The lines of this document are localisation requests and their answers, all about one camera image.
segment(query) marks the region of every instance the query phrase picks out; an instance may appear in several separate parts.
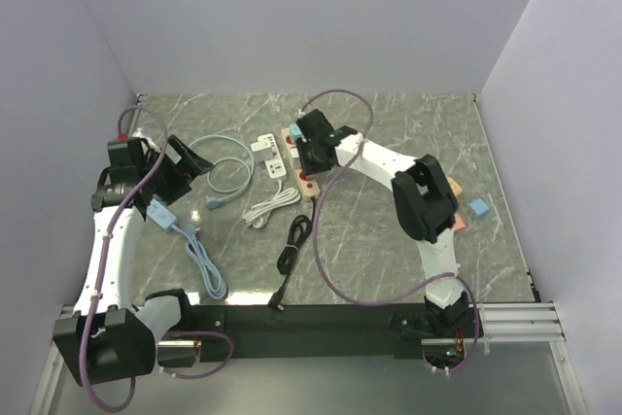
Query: black cable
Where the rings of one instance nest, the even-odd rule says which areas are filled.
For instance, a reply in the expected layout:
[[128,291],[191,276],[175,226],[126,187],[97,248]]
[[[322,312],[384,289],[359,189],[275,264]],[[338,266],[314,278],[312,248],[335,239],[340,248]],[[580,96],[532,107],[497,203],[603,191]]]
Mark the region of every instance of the black cable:
[[288,232],[288,238],[285,242],[285,248],[276,261],[276,267],[279,270],[279,273],[282,276],[285,276],[285,278],[283,279],[283,283],[281,284],[281,287],[279,287],[279,290],[272,294],[272,297],[268,301],[268,306],[275,310],[283,311],[285,309],[282,303],[285,291],[287,290],[290,279],[292,278],[294,268],[298,263],[298,254],[300,253],[300,249],[302,248],[302,245],[304,245],[307,238],[311,235],[311,230],[313,229],[316,199],[311,198],[311,201],[313,202],[313,213],[311,214],[311,219],[304,214],[300,214],[294,218],[292,224],[290,225],[290,231]]

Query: marble tabletop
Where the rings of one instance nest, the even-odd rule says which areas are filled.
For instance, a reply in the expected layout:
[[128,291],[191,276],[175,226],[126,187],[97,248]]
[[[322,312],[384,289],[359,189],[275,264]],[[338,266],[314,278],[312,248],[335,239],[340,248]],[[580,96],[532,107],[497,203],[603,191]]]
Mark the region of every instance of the marble tabletop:
[[[461,275],[478,299],[534,301],[473,96],[377,93],[366,97],[375,113],[371,140],[406,155],[437,157],[445,174],[463,187],[458,212],[466,228],[456,233],[456,258]],[[305,94],[149,94],[141,97],[141,105],[160,114],[169,132],[187,144],[203,135],[222,134],[250,146],[265,133],[274,133],[280,140],[281,128],[295,120],[306,98]],[[365,106],[350,96],[333,94],[316,107],[335,127],[363,128],[367,119]],[[134,127],[143,128],[157,140],[157,126],[149,116],[139,116]],[[196,152],[211,161],[223,156],[244,157],[240,148],[220,141],[200,144]],[[294,187],[293,172],[290,167],[288,170],[286,186]],[[391,192],[354,171],[346,175],[327,199],[319,230],[322,261],[332,281],[349,296],[373,300],[393,296],[423,280],[417,249],[399,227]],[[240,166],[225,163],[215,170],[212,181],[226,188],[239,185],[244,177]],[[318,178],[320,186],[325,179]],[[276,189],[261,164],[247,192],[219,209],[205,208],[205,196],[213,193],[203,177],[171,206],[181,224],[194,221],[200,226],[200,239],[226,279],[226,303],[265,304],[283,280],[276,260],[292,219],[300,213],[310,216],[311,204],[301,202],[275,211],[262,229],[246,227],[240,221],[253,204],[268,199]],[[490,207],[480,219],[468,206],[476,198]],[[132,279],[136,303],[152,292],[180,287],[195,303],[214,303],[184,245],[181,235],[146,222]],[[419,293],[405,301],[422,300]],[[342,302],[320,277],[310,241],[300,252],[285,301]]]

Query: light blue cable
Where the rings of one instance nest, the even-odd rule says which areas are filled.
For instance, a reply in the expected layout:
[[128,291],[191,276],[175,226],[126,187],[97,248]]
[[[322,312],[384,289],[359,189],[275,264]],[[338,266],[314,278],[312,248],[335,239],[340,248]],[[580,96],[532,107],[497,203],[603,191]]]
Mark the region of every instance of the light blue cable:
[[222,198],[206,196],[205,206],[209,210],[220,208],[225,203],[228,203],[229,201],[237,198],[240,194],[246,191],[246,189],[251,184],[251,181],[253,180],[253,175],[255,174],[255,160],[253,159],[253,152],[242,141],[236,138],[232,138],[226,135],[205,135],[191,142],[189,144],[189,148],[193,149],[196,145],[203,143],[204,141],[217,140],[217,139],[230,141],[231,143],[235,143],[236,145],[241,147],[249,155],[249,161],[247,162],[245,160],[240,159],[239,157],[228,156],[228,157],[223,157],[221,159],[218,159],[216,162],[214,162],[214,169],[216,169],[216,167],[219,164],[222,164],[223,162],[227,162],[228,160],[233,161],[233,162],[238,162],[242,164],[242,167],[246,169],[247,177],[246,177],[246,180],[239,187],[236,187],[234,189],[219,189],[218,187],[215,187],[214,184],[212,184],[212,180],[211,180],[212,172],[208,172],[206,175],[206,179],[207,179],[207,185],[210,187],[210,189],[212,189],[216,193],[225,194],[225,196],[223,196]]
[[176,225],[172,225],[171,228],[184,235],[188,240],[188,243],[186,244],[186,252],[198,265],[201,275],[203,276],[203,282],[205,282],[205,289],[207,290],[207,293],[215,300],[225,298],[225,279],[223,279],[221,272],[207,256],[207,252],[205,251],[203,244],[199,242],[198,238],[196,238],[194,227],[192,225],[188,227],[188,230],[192,230],[192,234],[188,233],[186,229],[181,229]]

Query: white power strip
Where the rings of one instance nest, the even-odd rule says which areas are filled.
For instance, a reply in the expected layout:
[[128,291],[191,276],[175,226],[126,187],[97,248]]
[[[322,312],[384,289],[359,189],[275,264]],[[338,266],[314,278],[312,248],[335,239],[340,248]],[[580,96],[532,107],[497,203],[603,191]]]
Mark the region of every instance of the white power strip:
[[267,135],[261,135],[257,141],[267,141],[272,147],[273,157],[265,160],[265,168],[268,169],[268,175],[271,179],[285,180],[288,176],[288,171],[285,168],[285,164],[281,159],[281,153],[279,153],[279,147],[276,146],[276,140],[272,133]]

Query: beige power strip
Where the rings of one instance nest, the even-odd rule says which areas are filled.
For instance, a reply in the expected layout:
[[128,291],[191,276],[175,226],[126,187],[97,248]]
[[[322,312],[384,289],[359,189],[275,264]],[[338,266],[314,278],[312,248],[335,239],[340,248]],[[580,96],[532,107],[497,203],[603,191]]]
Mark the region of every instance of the beige power strip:
[[283,138],[283,144],[285,145],[285,153],[288,156],[290,166],[294,170],[295,180],[298,183],[298,189],[304,199],[318,198],[320,196],[320,186],[318,182],[310,177],[305,177],[300,168],[300,156],[295,143],[290,138],[290,130],[283,128],[281,130],[281,137]]

